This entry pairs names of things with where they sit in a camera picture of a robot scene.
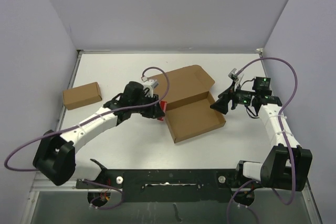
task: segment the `white connector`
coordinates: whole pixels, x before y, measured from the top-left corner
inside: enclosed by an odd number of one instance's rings
[[[157,80],[147,79],[147,77],[145,78],[146,80],[142,83],[143,89],[148,89],[147,97],[153,97],[154,89],[159,85],[159,82]]]
[[[237,87],[240,84],[240,81],[242,80],[242,78],[244,77],[244,73],[240,73],[237,76],[236,72],[237,72],[237,69],[234,68],[233,70],[231,70],[231,72],[227,76],[229,76],[236,83],[236,87]]]
[[[262,54],[263,52],[264,52],[264,48],[263,47],[256,49],[256,53],[258,53],[258,54]]]
[[[245,162],[243,166],[243,176],[260,181],[260,170],[262,166],[263,164],[261,163]]]
[[[143,76],[143,77],[141,77],[141,80],[142,80],[143,82],[146,82],[146,81],[148,80],[148,78],[147,78],[147,76]]]

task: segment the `wire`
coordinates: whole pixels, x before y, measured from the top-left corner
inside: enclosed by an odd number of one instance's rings
[[[252,110],[248,107],[248,106],[245,106],[245,108],[246,108],[246,113],[248,114],[248,116],[250,117],[250,118],[252,118],[252,119],[258,119],[259,117],[258,117],[258,115],[255,115],[253,112],[252,112]]]
[[[250,118],[252,118],[252,119],[259,119],[259,118],[256,118],[256,117],[254,117],[254,116],[252,116],[252,115],[250,115],[250,113],[248,112],[248,110],[246,109],[246,113],[248,114],[248,116],[250,117]]]
[[[230,199],[230,201],[229,201],[229,203],[228,203],[228,205],[227,205],[227,208],[226,208],[226,223],[227,223],[227,224],[230,224],[229,211],[230,211],[230,207],[231,207],[231,205],[232,205],[232,202],[234,201],[234,198],[235,198],[236,195],[240,192],[240,190],[242,190],[245,186],[247,186],[247,185],[249,185],[249,184],[251,184],[251,183],[253,183],[253,182],[255,182],[255,180],[253,180],[253,179],[249,180],[248,182],[245,182],[245,183],[242,184],[242,186],[239,187],[239,188],[235,191],[235,193],[232,195],[232,197],[231,197],[231,199]],[[259,223],[260,223],[260,222],[259,222],[259,218],[258,218],[257,214],[253,211],[253,209],[251,209],[250,207],[245,206],[245,205],[242,205],[242,206],[244,206],[245,208],[247,208],[249,211],[252,212],[252,214],[255,216],[255,218],[256,218],[256,220],[257,220],[257,223],[259,224]]]
[[[247,81],[244,81],[242,85],[240,85],[240,89],[243,87],[243,85],[246,83],[246,82],[250,82],[250,81],[254,81],[256,78],[253,78],[251,80],[247,80]]]
[[[112,189],[114,191],[117,191],[121,194],[121,199],[120,201],[113,205],[113,206],[110,206],[110,207],[97,207],[93,204],[93,202],[96,200],[96,199],[100,199],[100,196],[96,197],[96,198],[93,198],[91,201],[90,201],[90,205],[94,206],[96,209],[99,209],[99,210],[111,210],[113,208],[116,208],[116,207],[119,207],[123,202],[124,202],[124,192],[118,188],[115,188],[113,186],[108,186],[108,185],[104,185],[104,184],[100,184],[100,183],[97,183],[97,182],[93,182],[93,181],[90,181],[90,180],[87,180],[87,179],[84,179],[84,182],[85,183],[88,183],[88,184],[92,184],[94,186],[99,186],[99,187],[104,187],[104,188],[107,188],[107,189]]]
[[[107,185],[108,185],[108,186],[111,185],[111,179],[110,179],[110,178],[107,180]],[[106,198],[107,200],[110,200],[110,198],[106,195],[107,192],[108,192],[108,190],[105,191],[104,196],[105,196],[105,198]]]
[[[4,166],[8,169],[8,170],[14,170],[16,172],[35,172],[37,171],[38,169],[23,169],[23,168],[15,168],[15,167],[11,167],[8,165],[8,161],[11,159],[12,156],[14,156],[14,154],[16,154],[18,151],[20,151],[21,149],[23,149],[24,147],[28,146],[29,144],[33,144],[39,140],[42,140],[43,138],[46,138],[46,137],[51,137],[51,136],[55,136],[55,135],[58,135],[58,134],[62,134],[62,133],[65,133],[65,132],[69,132],[69,131],[73,131],[79,127],[82,127],[98,118],[100,118],[101,116],[104,116],[104,115],[108,115],[108,114],[111,114],[113,112],[117,112],[117,111],[122,111],[122,110],[129,110],[129,109],[140,109],[140,108],[146,108],[146,107],[149,107],[149,106],[152,106],[152,105],[155,105],[156,103],[162,101],[162,99],[168,94],[168,91],[169,91],[169,87],[170,87],[170,82],[169,82],[169,78],[168,78],[168,75],[161,69],[161,68],[158,68],[158,67],[148,67],[146,68],[143,72],[142,72],[142,76],[144,77],[144,74],[150,70],[150,69],[156,69],[156,70],[159,70],[163,73],[163,75],[165,76],[166,78],[166,81],[167,81],[167,88],[166,88],[166,91],[164,92],[164,94],[162,95],[161,98],[159,98],[157,101],[155,102],[151,102],[149,104],[145,104],[145,105],[136,105],[136,106],[128,106],[128,107],[122,107],[122,108],[117,108],[117,109],[114,109],[114,110],[111,110],[111,111],[107,111],[107,112],[104,112],[102,114],[99,114],[99,115],[96,115],[88,120],[86,120],[85,122],[82,122],[80,123],[79,125],[75,125],[75,126],[72,126],[70,128],[66,128],[66,129],[63,129],[63,130],[60,130],[60,131],[56,131],[56,132],[52,132],[52,133],[49,133],[49,134],[46,134],[46,135],[43,135],[43,136],[39,136],[33,140],[30,140],[28,141],[27,143],[19,146],[18,148],[16,148],[15,150],[13,150],[5,159],[4,161]]]
[[[255,186],[255,185],[252,185],[251,186],[251,190],[248,191],[246,194],[245,194],[245,197],[247,197],[248,195],[250,195],[252,192],[254,192],[256,189],[261,189],[263,188],[263,186]]]
[[[295,80],[295,85],[294,85],[294,90],[293,90],[293,93],[292,95],[290,96],[290,98],[288,99],[288,101],[282,106],[282,108],[280,109],[279,113],[278,113],[278,119],[279,119],[279,124],[280,124],[280,128],[282,131],[284,131],[284,125],[282,123],[282,120],[281,120],[281,114],[283,112],[283,110],[288,106],[288,104],[291,102],[291,100],[293,99],[293,97],[295,96],[296,94],[296,91],[298,89],[298,76],[294,70],[294,68],[292,67],[291,64],[289,64],[287,61],[285,60],[282,60],[280,58],[275,58],[275,57],[266,57],[266,58],[258,58],[258,59],[255,59],[253,61],[251,61],[250,63],[248,63],[247,65],[245,65],[242,69],[240,69],[236,75],[238,76],[241,72],[243,72],[248,66],[250,66],[252,63],[256,62],[256,61],[260,61],[260,60],[277,60],[277,61],[281,61],[283,63],[285,63],[289,68],[290,70],[292,70],[293,72],[293,75],[294,75],[294,80]],[[290,205],[293,200],[294,200],[294,197],[295,197],[295,191],[296,191],[296,175],[295,175],[295,162],[294,162],[294,155],[293,155],[293,151],[291,149],[291,146],[290,146],[290,143],[289,143],[289,140],[287,138],[287,135],[285,132],[282,133],[283,134],[283,137],[285,139],[285,142],[286,142],[286,145],[287,145],[287,148],[288,148],[288,152],[289,152],[289,159],[290,159],[290,164],[291,164],[291,175],[292,175],[292,189],[291,189],[291,195],[290,195],[290,198],[288,201],[284,201],[284,199],[278,194],[278,192],[272,188],[272,190],[274,191],[274,193],[276,194],[276,196],[281,200],[281,202],[285,205]]]

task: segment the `open cardboard box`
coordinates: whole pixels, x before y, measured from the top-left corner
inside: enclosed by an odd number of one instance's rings
[[[192,65],[167,72],[170,89],[165,120],[174,143],[223,127],[223,115],[210,109],[215,102],[209,89],[215,81],[201,66]],[[163,74],[152,76],[159,81],[155,93],[162,96],[167,84]]]

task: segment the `white table surface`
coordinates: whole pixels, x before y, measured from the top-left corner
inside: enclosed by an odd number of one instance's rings
[[[103,101],[66,111],[62,128],[95,113],[106,101],[123,92],[129,81],[140,81],[142,70],[157,66],[164,71],[200,65],[216,81],[216,98],[231,84],[228,73],[259,58],[258,54],[84,54],[74,87],[98,82]],[[264,77],[261,61],[249,66],[244,80]],[[150,70],[147,75],[158,74]],[[251,82],[244,85],[250,89]],[[134,114],[84,146],[76,159],[95,158],[110,169],[235,168],[240,160],[263,162],[270,151],[261,120],[250,119],[243,106],[229,111],[224,127],[174,144],[165,122]]]

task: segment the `screw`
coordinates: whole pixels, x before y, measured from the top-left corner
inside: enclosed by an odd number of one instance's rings
[[[225,177],[224,176],[219,176],[219,178],[218,178],[218,181],[221,183],[221,184],[223,184],[223,183],[225,183]]]
[[[122,184],[123,180],[124,180],[124,179],[123,179],[121,176],[118,176],[117,179],[116,179],[117,184],[118,184],[118,185]]]

